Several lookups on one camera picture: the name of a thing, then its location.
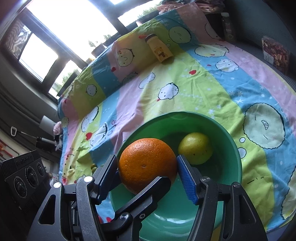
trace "orange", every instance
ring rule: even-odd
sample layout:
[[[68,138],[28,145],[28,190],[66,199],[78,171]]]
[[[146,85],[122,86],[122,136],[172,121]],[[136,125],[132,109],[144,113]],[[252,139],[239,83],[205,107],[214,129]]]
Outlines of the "orange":
[[[177,160],[173,150],[163,141],[143,138],[130,144],[118,163],[121,182],[133,194],[138,194],[157,176],[177,176]]]

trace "white cylinder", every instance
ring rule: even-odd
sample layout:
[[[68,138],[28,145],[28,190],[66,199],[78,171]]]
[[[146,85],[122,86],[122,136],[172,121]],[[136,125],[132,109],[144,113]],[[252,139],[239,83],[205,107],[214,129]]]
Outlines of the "white cylinder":
[[[53,120],[49,119],[47,116],[44,115],[42,117],[39,127],[42,130],[44,130],[45,132],[47,132],[48,134],[54,136],[54,125],[55,124],[56,123]]]

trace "window frame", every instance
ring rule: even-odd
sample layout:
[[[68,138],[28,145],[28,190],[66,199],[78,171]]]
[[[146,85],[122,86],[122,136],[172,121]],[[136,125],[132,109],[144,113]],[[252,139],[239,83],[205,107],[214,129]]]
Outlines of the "window frame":
[[[112,40],[112,42],[114,42],[120,36],[123,36],[133,30],[133,28],[125,27],[118,18],[130,9],[147,3],[151,0],[123,0],[118,4],[113,4],[110,0],[88,1],[90,1],[118,31],[117,34],[115,34],[105,42],[108,43],[108,45],[110,45],[112,43],[109,40]],[[70,60],[72,60],[82,70],[86,68],[88,64],[84,60],[82,60],[77,54],[75,54],[56,35],[54,35],[37,17],[33,15],[33,13],[29,9],[23,8],[22,11],[16,16],[16,18],[20,19],[31,30],[30,36],[32,34],[35,34],[42,42],[44,42],[58,55],[58,58],[55,60],[55,62],[49,69],[43,81],[40,82],[40,80],[33,73],[31,73],[26,67],[24,67],[19,62],[21,54],[19,58],[16,59],[15,56],[12,56],[5,48],[0,48],[0,51],[13,65],[13,67],[15,67],[17,73],[23,76],[28,81],[28,83],[32,84],[38,91],[42,92],[49,99],[51,99],[54,103],[57,104],[58,100],[49,93],[49,90],[56,81],[59,74],[63,71],[66,64]],[[14,21],[10,23],[7,32],[10,31],[10,27],[13,26],[13,23]],[[28,40],[30,39],[30,36],[24,44],[23,49],[25,48]]]

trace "blue finger pad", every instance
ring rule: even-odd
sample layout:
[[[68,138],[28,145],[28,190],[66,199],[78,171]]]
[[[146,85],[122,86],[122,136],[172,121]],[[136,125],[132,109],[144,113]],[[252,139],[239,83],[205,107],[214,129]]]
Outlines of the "blue finger pad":
[[[180,156],[177,156],[177,163],[178,163],[178,173],[181,178],[187,198],[190,201],[192,201],[194,205],[197,205],[198,198],[197,198],[196,184]]]

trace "window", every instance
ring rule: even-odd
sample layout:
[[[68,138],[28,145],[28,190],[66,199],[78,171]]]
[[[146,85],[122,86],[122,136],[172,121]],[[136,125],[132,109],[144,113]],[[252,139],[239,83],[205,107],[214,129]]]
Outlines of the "window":
[[[81,69],[72,60],[70,60],[55,80],[54,84],[49,90],[49,93],[58,99],[59,97],[57,96],[57,93],[60,91],[60,89],[63,87],[63,85],[66,83],[66,81],[71,76],[71,74],[73,74],[74,71],[78,71],[78,73],[81,73]]]
[[[82,60],[117,30],[88,0],[32,0],[27,8]]]
[[[32,34],[20,56],[20,63],[39,81],[43,81],[58,55]]]
[[[21,76],[57,103],[100,52],[145,22],[160,0],[32,0],[6,31],[0,51]]]
[[[139,18],[157,10],[156,7],[159,5],[161,5],[161,0],[152,0],[129,10],[128,12],[121,15],[118,19],[123,23],[124,26],[128,26],[129,24],[137,21]]]

